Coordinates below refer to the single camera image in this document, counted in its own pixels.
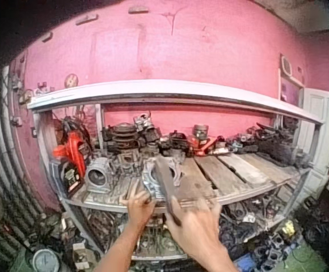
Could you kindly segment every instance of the red engine part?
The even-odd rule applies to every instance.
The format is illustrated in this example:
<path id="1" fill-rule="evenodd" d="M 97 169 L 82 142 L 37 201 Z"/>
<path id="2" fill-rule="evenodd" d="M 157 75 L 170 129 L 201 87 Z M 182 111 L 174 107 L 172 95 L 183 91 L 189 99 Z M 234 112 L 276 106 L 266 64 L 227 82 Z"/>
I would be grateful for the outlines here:
<path id="1" fill-rule="evenodd" d="M 78 167 L 80 177 L 84 178 L 86 166 L 84 156 L 79 151 L 79 147 L 82 144 L 84 144 L 84 141 L 80 138 L 80 134 L 76 131 L 70 131 L 68 133 L 68 141 L 65 144 L 57 146 L 53 150 L 53 155 L 55 157 L 68 157 Z"/>
<path id="2" fill-rule="evenodd" d="M 193 148 L 193 151 L 196 156 L 206 156 L 206 151 L 210 146 L 216 143 L 217 138 L 209 137 L 205 141 L 198 140 L 195 136 L 190 136 L 188 142 Z"/>

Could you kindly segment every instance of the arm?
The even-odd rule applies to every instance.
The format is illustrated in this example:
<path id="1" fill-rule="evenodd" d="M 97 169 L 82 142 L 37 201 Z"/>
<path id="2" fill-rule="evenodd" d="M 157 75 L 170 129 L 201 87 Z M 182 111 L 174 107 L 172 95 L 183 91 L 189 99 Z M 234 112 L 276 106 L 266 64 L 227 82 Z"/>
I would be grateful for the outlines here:
<path id="1" fill-rule="evenodd" d="M 167 225 L 180 247 L 209 272 L 238 271 L 218 238 L 221 206 L 217 203 L 210 209 L 205 200 L 200 199 L 195 209 L 184 211 L 177 199 L 173 198 L 171 204 L 181 226 L 177 226 L 169 214 L 166 214 Z"/>
<path id="2" fill-rule="evenodd" d="M 94 272 L 127 272 L 129 270 L 134 247 L 155 206 L 154 201 L 148 203 L 150 194 L 147 191 L 136 194 L 138 183 L 135 184 L 129 196 L 128 224 L 108 253 L 99 262 Z"/>

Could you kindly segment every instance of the pressure gauge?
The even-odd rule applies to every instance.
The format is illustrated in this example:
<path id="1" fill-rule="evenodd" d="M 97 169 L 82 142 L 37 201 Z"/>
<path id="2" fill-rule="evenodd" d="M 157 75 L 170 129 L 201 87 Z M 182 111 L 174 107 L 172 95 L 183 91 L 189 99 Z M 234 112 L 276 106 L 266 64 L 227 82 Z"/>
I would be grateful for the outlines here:
<path id="1" fill-rule="evenodd" d="M 35 253 L 32 260 L 36 272 L 58 272 L 60 260 L 50 249 L 40 249 Z"/>

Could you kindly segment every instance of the floor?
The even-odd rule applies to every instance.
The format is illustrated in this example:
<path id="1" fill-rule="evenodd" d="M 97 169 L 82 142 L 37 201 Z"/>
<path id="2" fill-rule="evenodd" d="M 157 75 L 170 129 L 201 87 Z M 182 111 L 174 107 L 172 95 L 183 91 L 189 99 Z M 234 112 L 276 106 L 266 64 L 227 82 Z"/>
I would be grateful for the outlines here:
<path id="1" fill-rule="evenodd" d="M 280 262 L 272 271 L 303 271 L 324 272 L 327 269 L 321 256 L 307 244 L 302 244 L 293 251 L 294 255 L 288 256 L 285 262 Z"/>

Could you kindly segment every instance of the yellow object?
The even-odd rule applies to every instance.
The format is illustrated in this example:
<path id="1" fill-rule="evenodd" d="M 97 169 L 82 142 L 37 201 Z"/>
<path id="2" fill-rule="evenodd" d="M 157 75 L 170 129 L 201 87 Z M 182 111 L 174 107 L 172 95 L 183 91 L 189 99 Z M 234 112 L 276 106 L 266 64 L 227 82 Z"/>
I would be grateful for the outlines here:
<path id="1" fill-rule="evenodd" d="M 284 227 L 282 228 L 282 231 L 284 232 L 284 234 L 287 234 L 290 237 L 293 236 L 294 233 L 296 232 L 294 230 L 293 222 L 291 220 L 288 220 L 287 222 L 285 222 Z"/>

